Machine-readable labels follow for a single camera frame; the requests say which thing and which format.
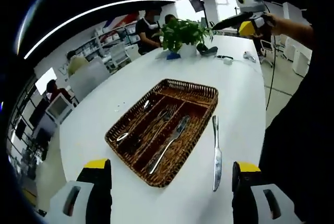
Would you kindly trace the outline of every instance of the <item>silverware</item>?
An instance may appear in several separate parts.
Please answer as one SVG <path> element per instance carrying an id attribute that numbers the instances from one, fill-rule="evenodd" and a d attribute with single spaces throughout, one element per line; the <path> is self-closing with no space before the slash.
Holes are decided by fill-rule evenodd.
<path id="1" fill-rule="evenodd" d="M 153 141 L 155 139 L 155 137 L 158 135 L 158 132 L 160 131 L 160 129 L 165 125 L 165 123 L 167 123 L 171 117 L 173 116 L 174 112 L 176 111 L 177 105 L 173 105 L 171 106 L 167 113 L 162 117 L 162 124 L 159 126 L 158 130 L 156 131 L 156 133 L 154 134 L 153 138 L 151 141 Z"/>
<path id="2" fill-rule="evenodd" d="M 154 164 L 153 168 L 150 170 L 149 174 L 153 174 L 154 173 L 154 171 L 156 170 L 157 166 L 159 165 L 162 157 L 166 153 L 167 149 L 170 147 L 170 145 L 173 143 L 173 141 L 175 141 L 177 138 L 179 138 L 179 136 L 181 135 L 181 133 L 183 132 L 183 130 L 186 128 L 186 125 L 187 125 L 189 119 L 190 119 L 190 117 L 189 117 L 189 115 L 187 115 L 187 116 L 184 116 L 180 120 L 179 124 L 177 125 L 177 127 L 174 130 L 174 132 L 172 133 L 172 136 L 169 139 L 168 145 L 165 147 L 165 149 L 163 150 L 162 154 L 159 156 L 159 158 L 155 162 L 155 164 Z"/>
<path id="3" fill-rule="evenodd" d="M 133 152 L 135 152 L 139 147 L 140 147 L 140 145 L 139 145 L 139 143 L 141 142 L 141 140 L 143 139 L 143 138 L 145 138 L 145 136 L 151 131 L 151 129 L 161 120 L 161 119 L 163 119 L 163 121 L 165 121 L 166 119 L 170 119 L 171 117 L 172 117 L 172 115 L 173 115 L 173 112 L 175 111 L 175 109 L 176 109 L 176 105 L 175 106 L 172 106 L 172 107 L 170 107 L 170 106 L 167 106 L 167 107 L 165 107 L 163 110 L 161 110 L 160 112 L 159 112 L 159 114 L 158 114 L 158 116 L 148 125 L 148 127 L 146 128 L 146 130 L 144 131 L 144 133 L 142 133 L 138 138 L 137 138 L 137 141 L 136 142 L 134 142 L 134 146 L 133 146 L 133 148 L 132 148 L 132 151 L 131 151 L 131 153 L 130 154 L 133 154 Z M 149 141 L 149 142 L 147 142 L 146 144 L 145 144 L 145 146 L 142 148 L 142 150 L 144 150 L 153 140 L 154 140 L 154 138 L 157 136 L 157 134 L 158 134 L 158 132 L 159 132 L 159 130 L 160 130 L 160 128 L 161 128 L 161 126 L 162 125 L 160 125 L 160 127 L 159 127 L 159 129 L 158 129 L 158 131 L 156 131 L 156 133 L 155 133 L 155 135 L 154 135 L 154 137 L 153 137 L 153 139 L 151 139 L 151 141 Z"/>
<path id="4" fill-rule="evenodd" d="M 142 109 L 142 113 L 145 112 L 148 108 L 149 108 L 149 104 L 150 104 L 150 101 L 147 100 L 144 104 L 144 107 Z M 130 129 L 124 133 L 124 134 L 121 134 L 118 138 L 117 138 L 117 142 L 120 142 L 121 140 L 125 139 L 128 135 L 129 135 L 129 132 L 132 130 L 132 128 L 136 125 L 137 121 L 140 119 L 140 117 L 137 118 L 137 120 L 134 122 L 134 124 L 132 124 L 132 127 L 130 127 Z"/>
<path id="5" fill-rule="evenodd" d="M 219 148 L 219 129 L 218 116 L 212 117 L 213 134 L 214 134 L 214 171 L 213 171 L 213 191 L 217 191 L 221 179 L 222 157 Z"/>

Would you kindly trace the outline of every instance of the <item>fork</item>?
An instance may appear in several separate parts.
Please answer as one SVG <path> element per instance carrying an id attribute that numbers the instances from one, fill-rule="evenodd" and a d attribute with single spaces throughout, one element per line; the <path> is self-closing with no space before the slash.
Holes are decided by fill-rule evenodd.
<path id="1" fill-rule="evenodd" d="M 136 151 L 138 148 L 139 148 L 139 143 L 141 142 L 141 140 L 143 138 L 145 138 L 145 136 L 149 133 L 149 131 L 151 131 L 151 129 L 154 127 L 154 125 L 156 125 L 161 119 L 163 119 L 163 123 L 162 125 L 165 124 L 165 122 L 167 122 L 173 115 L 175 109 L 176 109 L 176 105 L 173 105 L 172 107 L 169 107 L 167 106 L 165 109 L 163 109 L 157 116 L 157 118 L 155 120 L 153 120 L 153 124 L 151 122 L 151 124 L 149 125 L 149 127 L 144 131 L 144 133 L 142 133 L 138 138 L 137 138 L 137 141 L 136 143 L 134 144 L 134 147 L 133 147 L 133 151 Z M 160 128 L 162 127 L 162 125 L 159 127 L 158 131 L 156 131 L 154 137 L 152 140 L 154 140 L 154 138 L 156 137 L 156 135 L 158 134 Z M 145 147 L 147 147 L 151 142 L 152 140 L 147 143 L 145 145 Z"/>
<path id="2" fill-rule="evenodd" d="M 153 138 L 151 141 L 153 141 L 156 136 L 158 135 L 158 132 L 160 131 L 160 129 L 171 119 L 171 117 L 173 116 L 174 112 L 176 111 L 177 105 L 172 105 L 167 113 L 163 116 L 162 118 L 162 124 L 159 126 L 158 130 L 156 131 L 156 133 L 154 134 Z"/>

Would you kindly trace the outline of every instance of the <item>black cable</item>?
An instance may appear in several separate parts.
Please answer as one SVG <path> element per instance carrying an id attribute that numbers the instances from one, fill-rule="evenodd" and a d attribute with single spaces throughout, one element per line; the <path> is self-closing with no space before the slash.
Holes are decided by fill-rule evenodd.
<path id="1" fill-rule="evenodd" d="M 272 90 L 273 75 L 275 73 L 275 63 L 276 63 L 276 38 L 274 36 L 273 37 L 273 66 L 272 66 L 273 70 L 272 70 L 271 84 L 270 84 L 270 89 L 269 89 L 269 96 L 268 96 L 268 102 L 267 102 L 266 110 L 268 109 L 270 95 L 271 95 L 271 90 Z"/>

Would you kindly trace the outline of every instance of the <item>potted plant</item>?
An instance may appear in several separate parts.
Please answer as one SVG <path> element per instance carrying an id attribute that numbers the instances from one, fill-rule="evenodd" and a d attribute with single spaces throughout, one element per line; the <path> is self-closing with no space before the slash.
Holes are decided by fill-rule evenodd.
<path id="1" fill-rule="evenodd" d="M 155 35 L 163 36 L 163 49 L 180 54 L 181 58 L 196 55 L 196 45 L 204 44 L 204 37 L 213 39 L 210 28 L 191 20 L 172 19 L 163 25 L 160 32 Z"/>

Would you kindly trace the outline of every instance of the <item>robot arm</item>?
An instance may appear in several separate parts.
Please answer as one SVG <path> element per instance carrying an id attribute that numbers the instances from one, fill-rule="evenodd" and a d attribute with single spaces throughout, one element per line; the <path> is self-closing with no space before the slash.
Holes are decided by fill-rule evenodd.
<path id="1" fill-rule="evenodd" d="M 263 0 L 236 0 L 241 13 L 217 23 L 212 29 L 221 30 L 240 25 L 241 36 L 252 35 L 259 30 L 269 30 L 268 26 L 275 26 L 275 22 L 265 15 L 266 5 Z"/>

